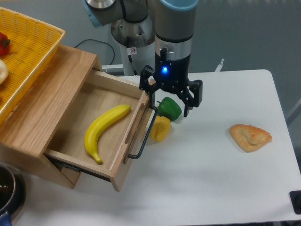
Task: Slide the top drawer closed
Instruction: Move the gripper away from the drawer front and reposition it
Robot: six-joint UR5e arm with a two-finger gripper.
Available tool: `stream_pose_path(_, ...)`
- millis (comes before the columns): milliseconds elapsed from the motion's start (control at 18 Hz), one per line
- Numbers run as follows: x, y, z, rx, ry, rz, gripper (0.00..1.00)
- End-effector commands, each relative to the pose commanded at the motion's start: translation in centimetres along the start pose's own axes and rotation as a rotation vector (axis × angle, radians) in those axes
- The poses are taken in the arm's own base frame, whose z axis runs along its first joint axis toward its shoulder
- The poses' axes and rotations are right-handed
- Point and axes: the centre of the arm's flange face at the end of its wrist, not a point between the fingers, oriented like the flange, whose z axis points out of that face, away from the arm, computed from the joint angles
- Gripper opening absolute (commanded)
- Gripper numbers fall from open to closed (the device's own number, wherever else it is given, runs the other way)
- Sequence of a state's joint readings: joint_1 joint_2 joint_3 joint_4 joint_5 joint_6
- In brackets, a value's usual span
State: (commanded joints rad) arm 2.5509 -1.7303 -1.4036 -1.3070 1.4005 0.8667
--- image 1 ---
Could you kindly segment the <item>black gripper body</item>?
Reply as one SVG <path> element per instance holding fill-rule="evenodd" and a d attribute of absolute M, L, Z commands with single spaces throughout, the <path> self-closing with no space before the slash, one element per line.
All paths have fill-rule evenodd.
<path fill-rule="evenodd" d="M 155 41 L 154 79 L 159 89 L 180 94 L 188 86 L 190 40 L 184 42 Z"/>

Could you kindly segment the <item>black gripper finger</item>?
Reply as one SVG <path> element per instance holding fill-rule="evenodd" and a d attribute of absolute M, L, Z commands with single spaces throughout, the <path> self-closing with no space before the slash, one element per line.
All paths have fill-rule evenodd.
<path fill-rule="evenodd" d="M 154 75 L 154 69 L 149 65 L 146 65 L 140 74 L 139 89 L 145 91 L 149 97 L 149 105 L 153 106 L 155 103 L 155 92 L 157 90 L 156 81 L 151 81 L 151 77 Z"/>
<path fill-rule="evenodd" d="M 202 80 L 186 80 L 183 84 L 176 83 L 174 85 L 176 95 L 184 103 L 184 117 L 187 117 L 189 111 L 199 107 L 203 98 L 203 81 Z"/>

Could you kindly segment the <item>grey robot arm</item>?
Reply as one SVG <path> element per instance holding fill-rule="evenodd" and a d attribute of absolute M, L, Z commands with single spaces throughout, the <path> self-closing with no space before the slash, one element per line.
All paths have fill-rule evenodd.
<path fill-rule="evenodd" d="M 185 115 L 202 101 L 203 82 L 188 78 L 197 4 L 195 0 L 83 1 L 95 26 L 111 25 L 111 35 L 126 49 L 129 62 L 140 49 L 154 47 L 150 63 L 142 59 L 141 70 L 132 67 L 140 75 L 139 88 L 151 102 L 159 89 L 177 95 Z"/>

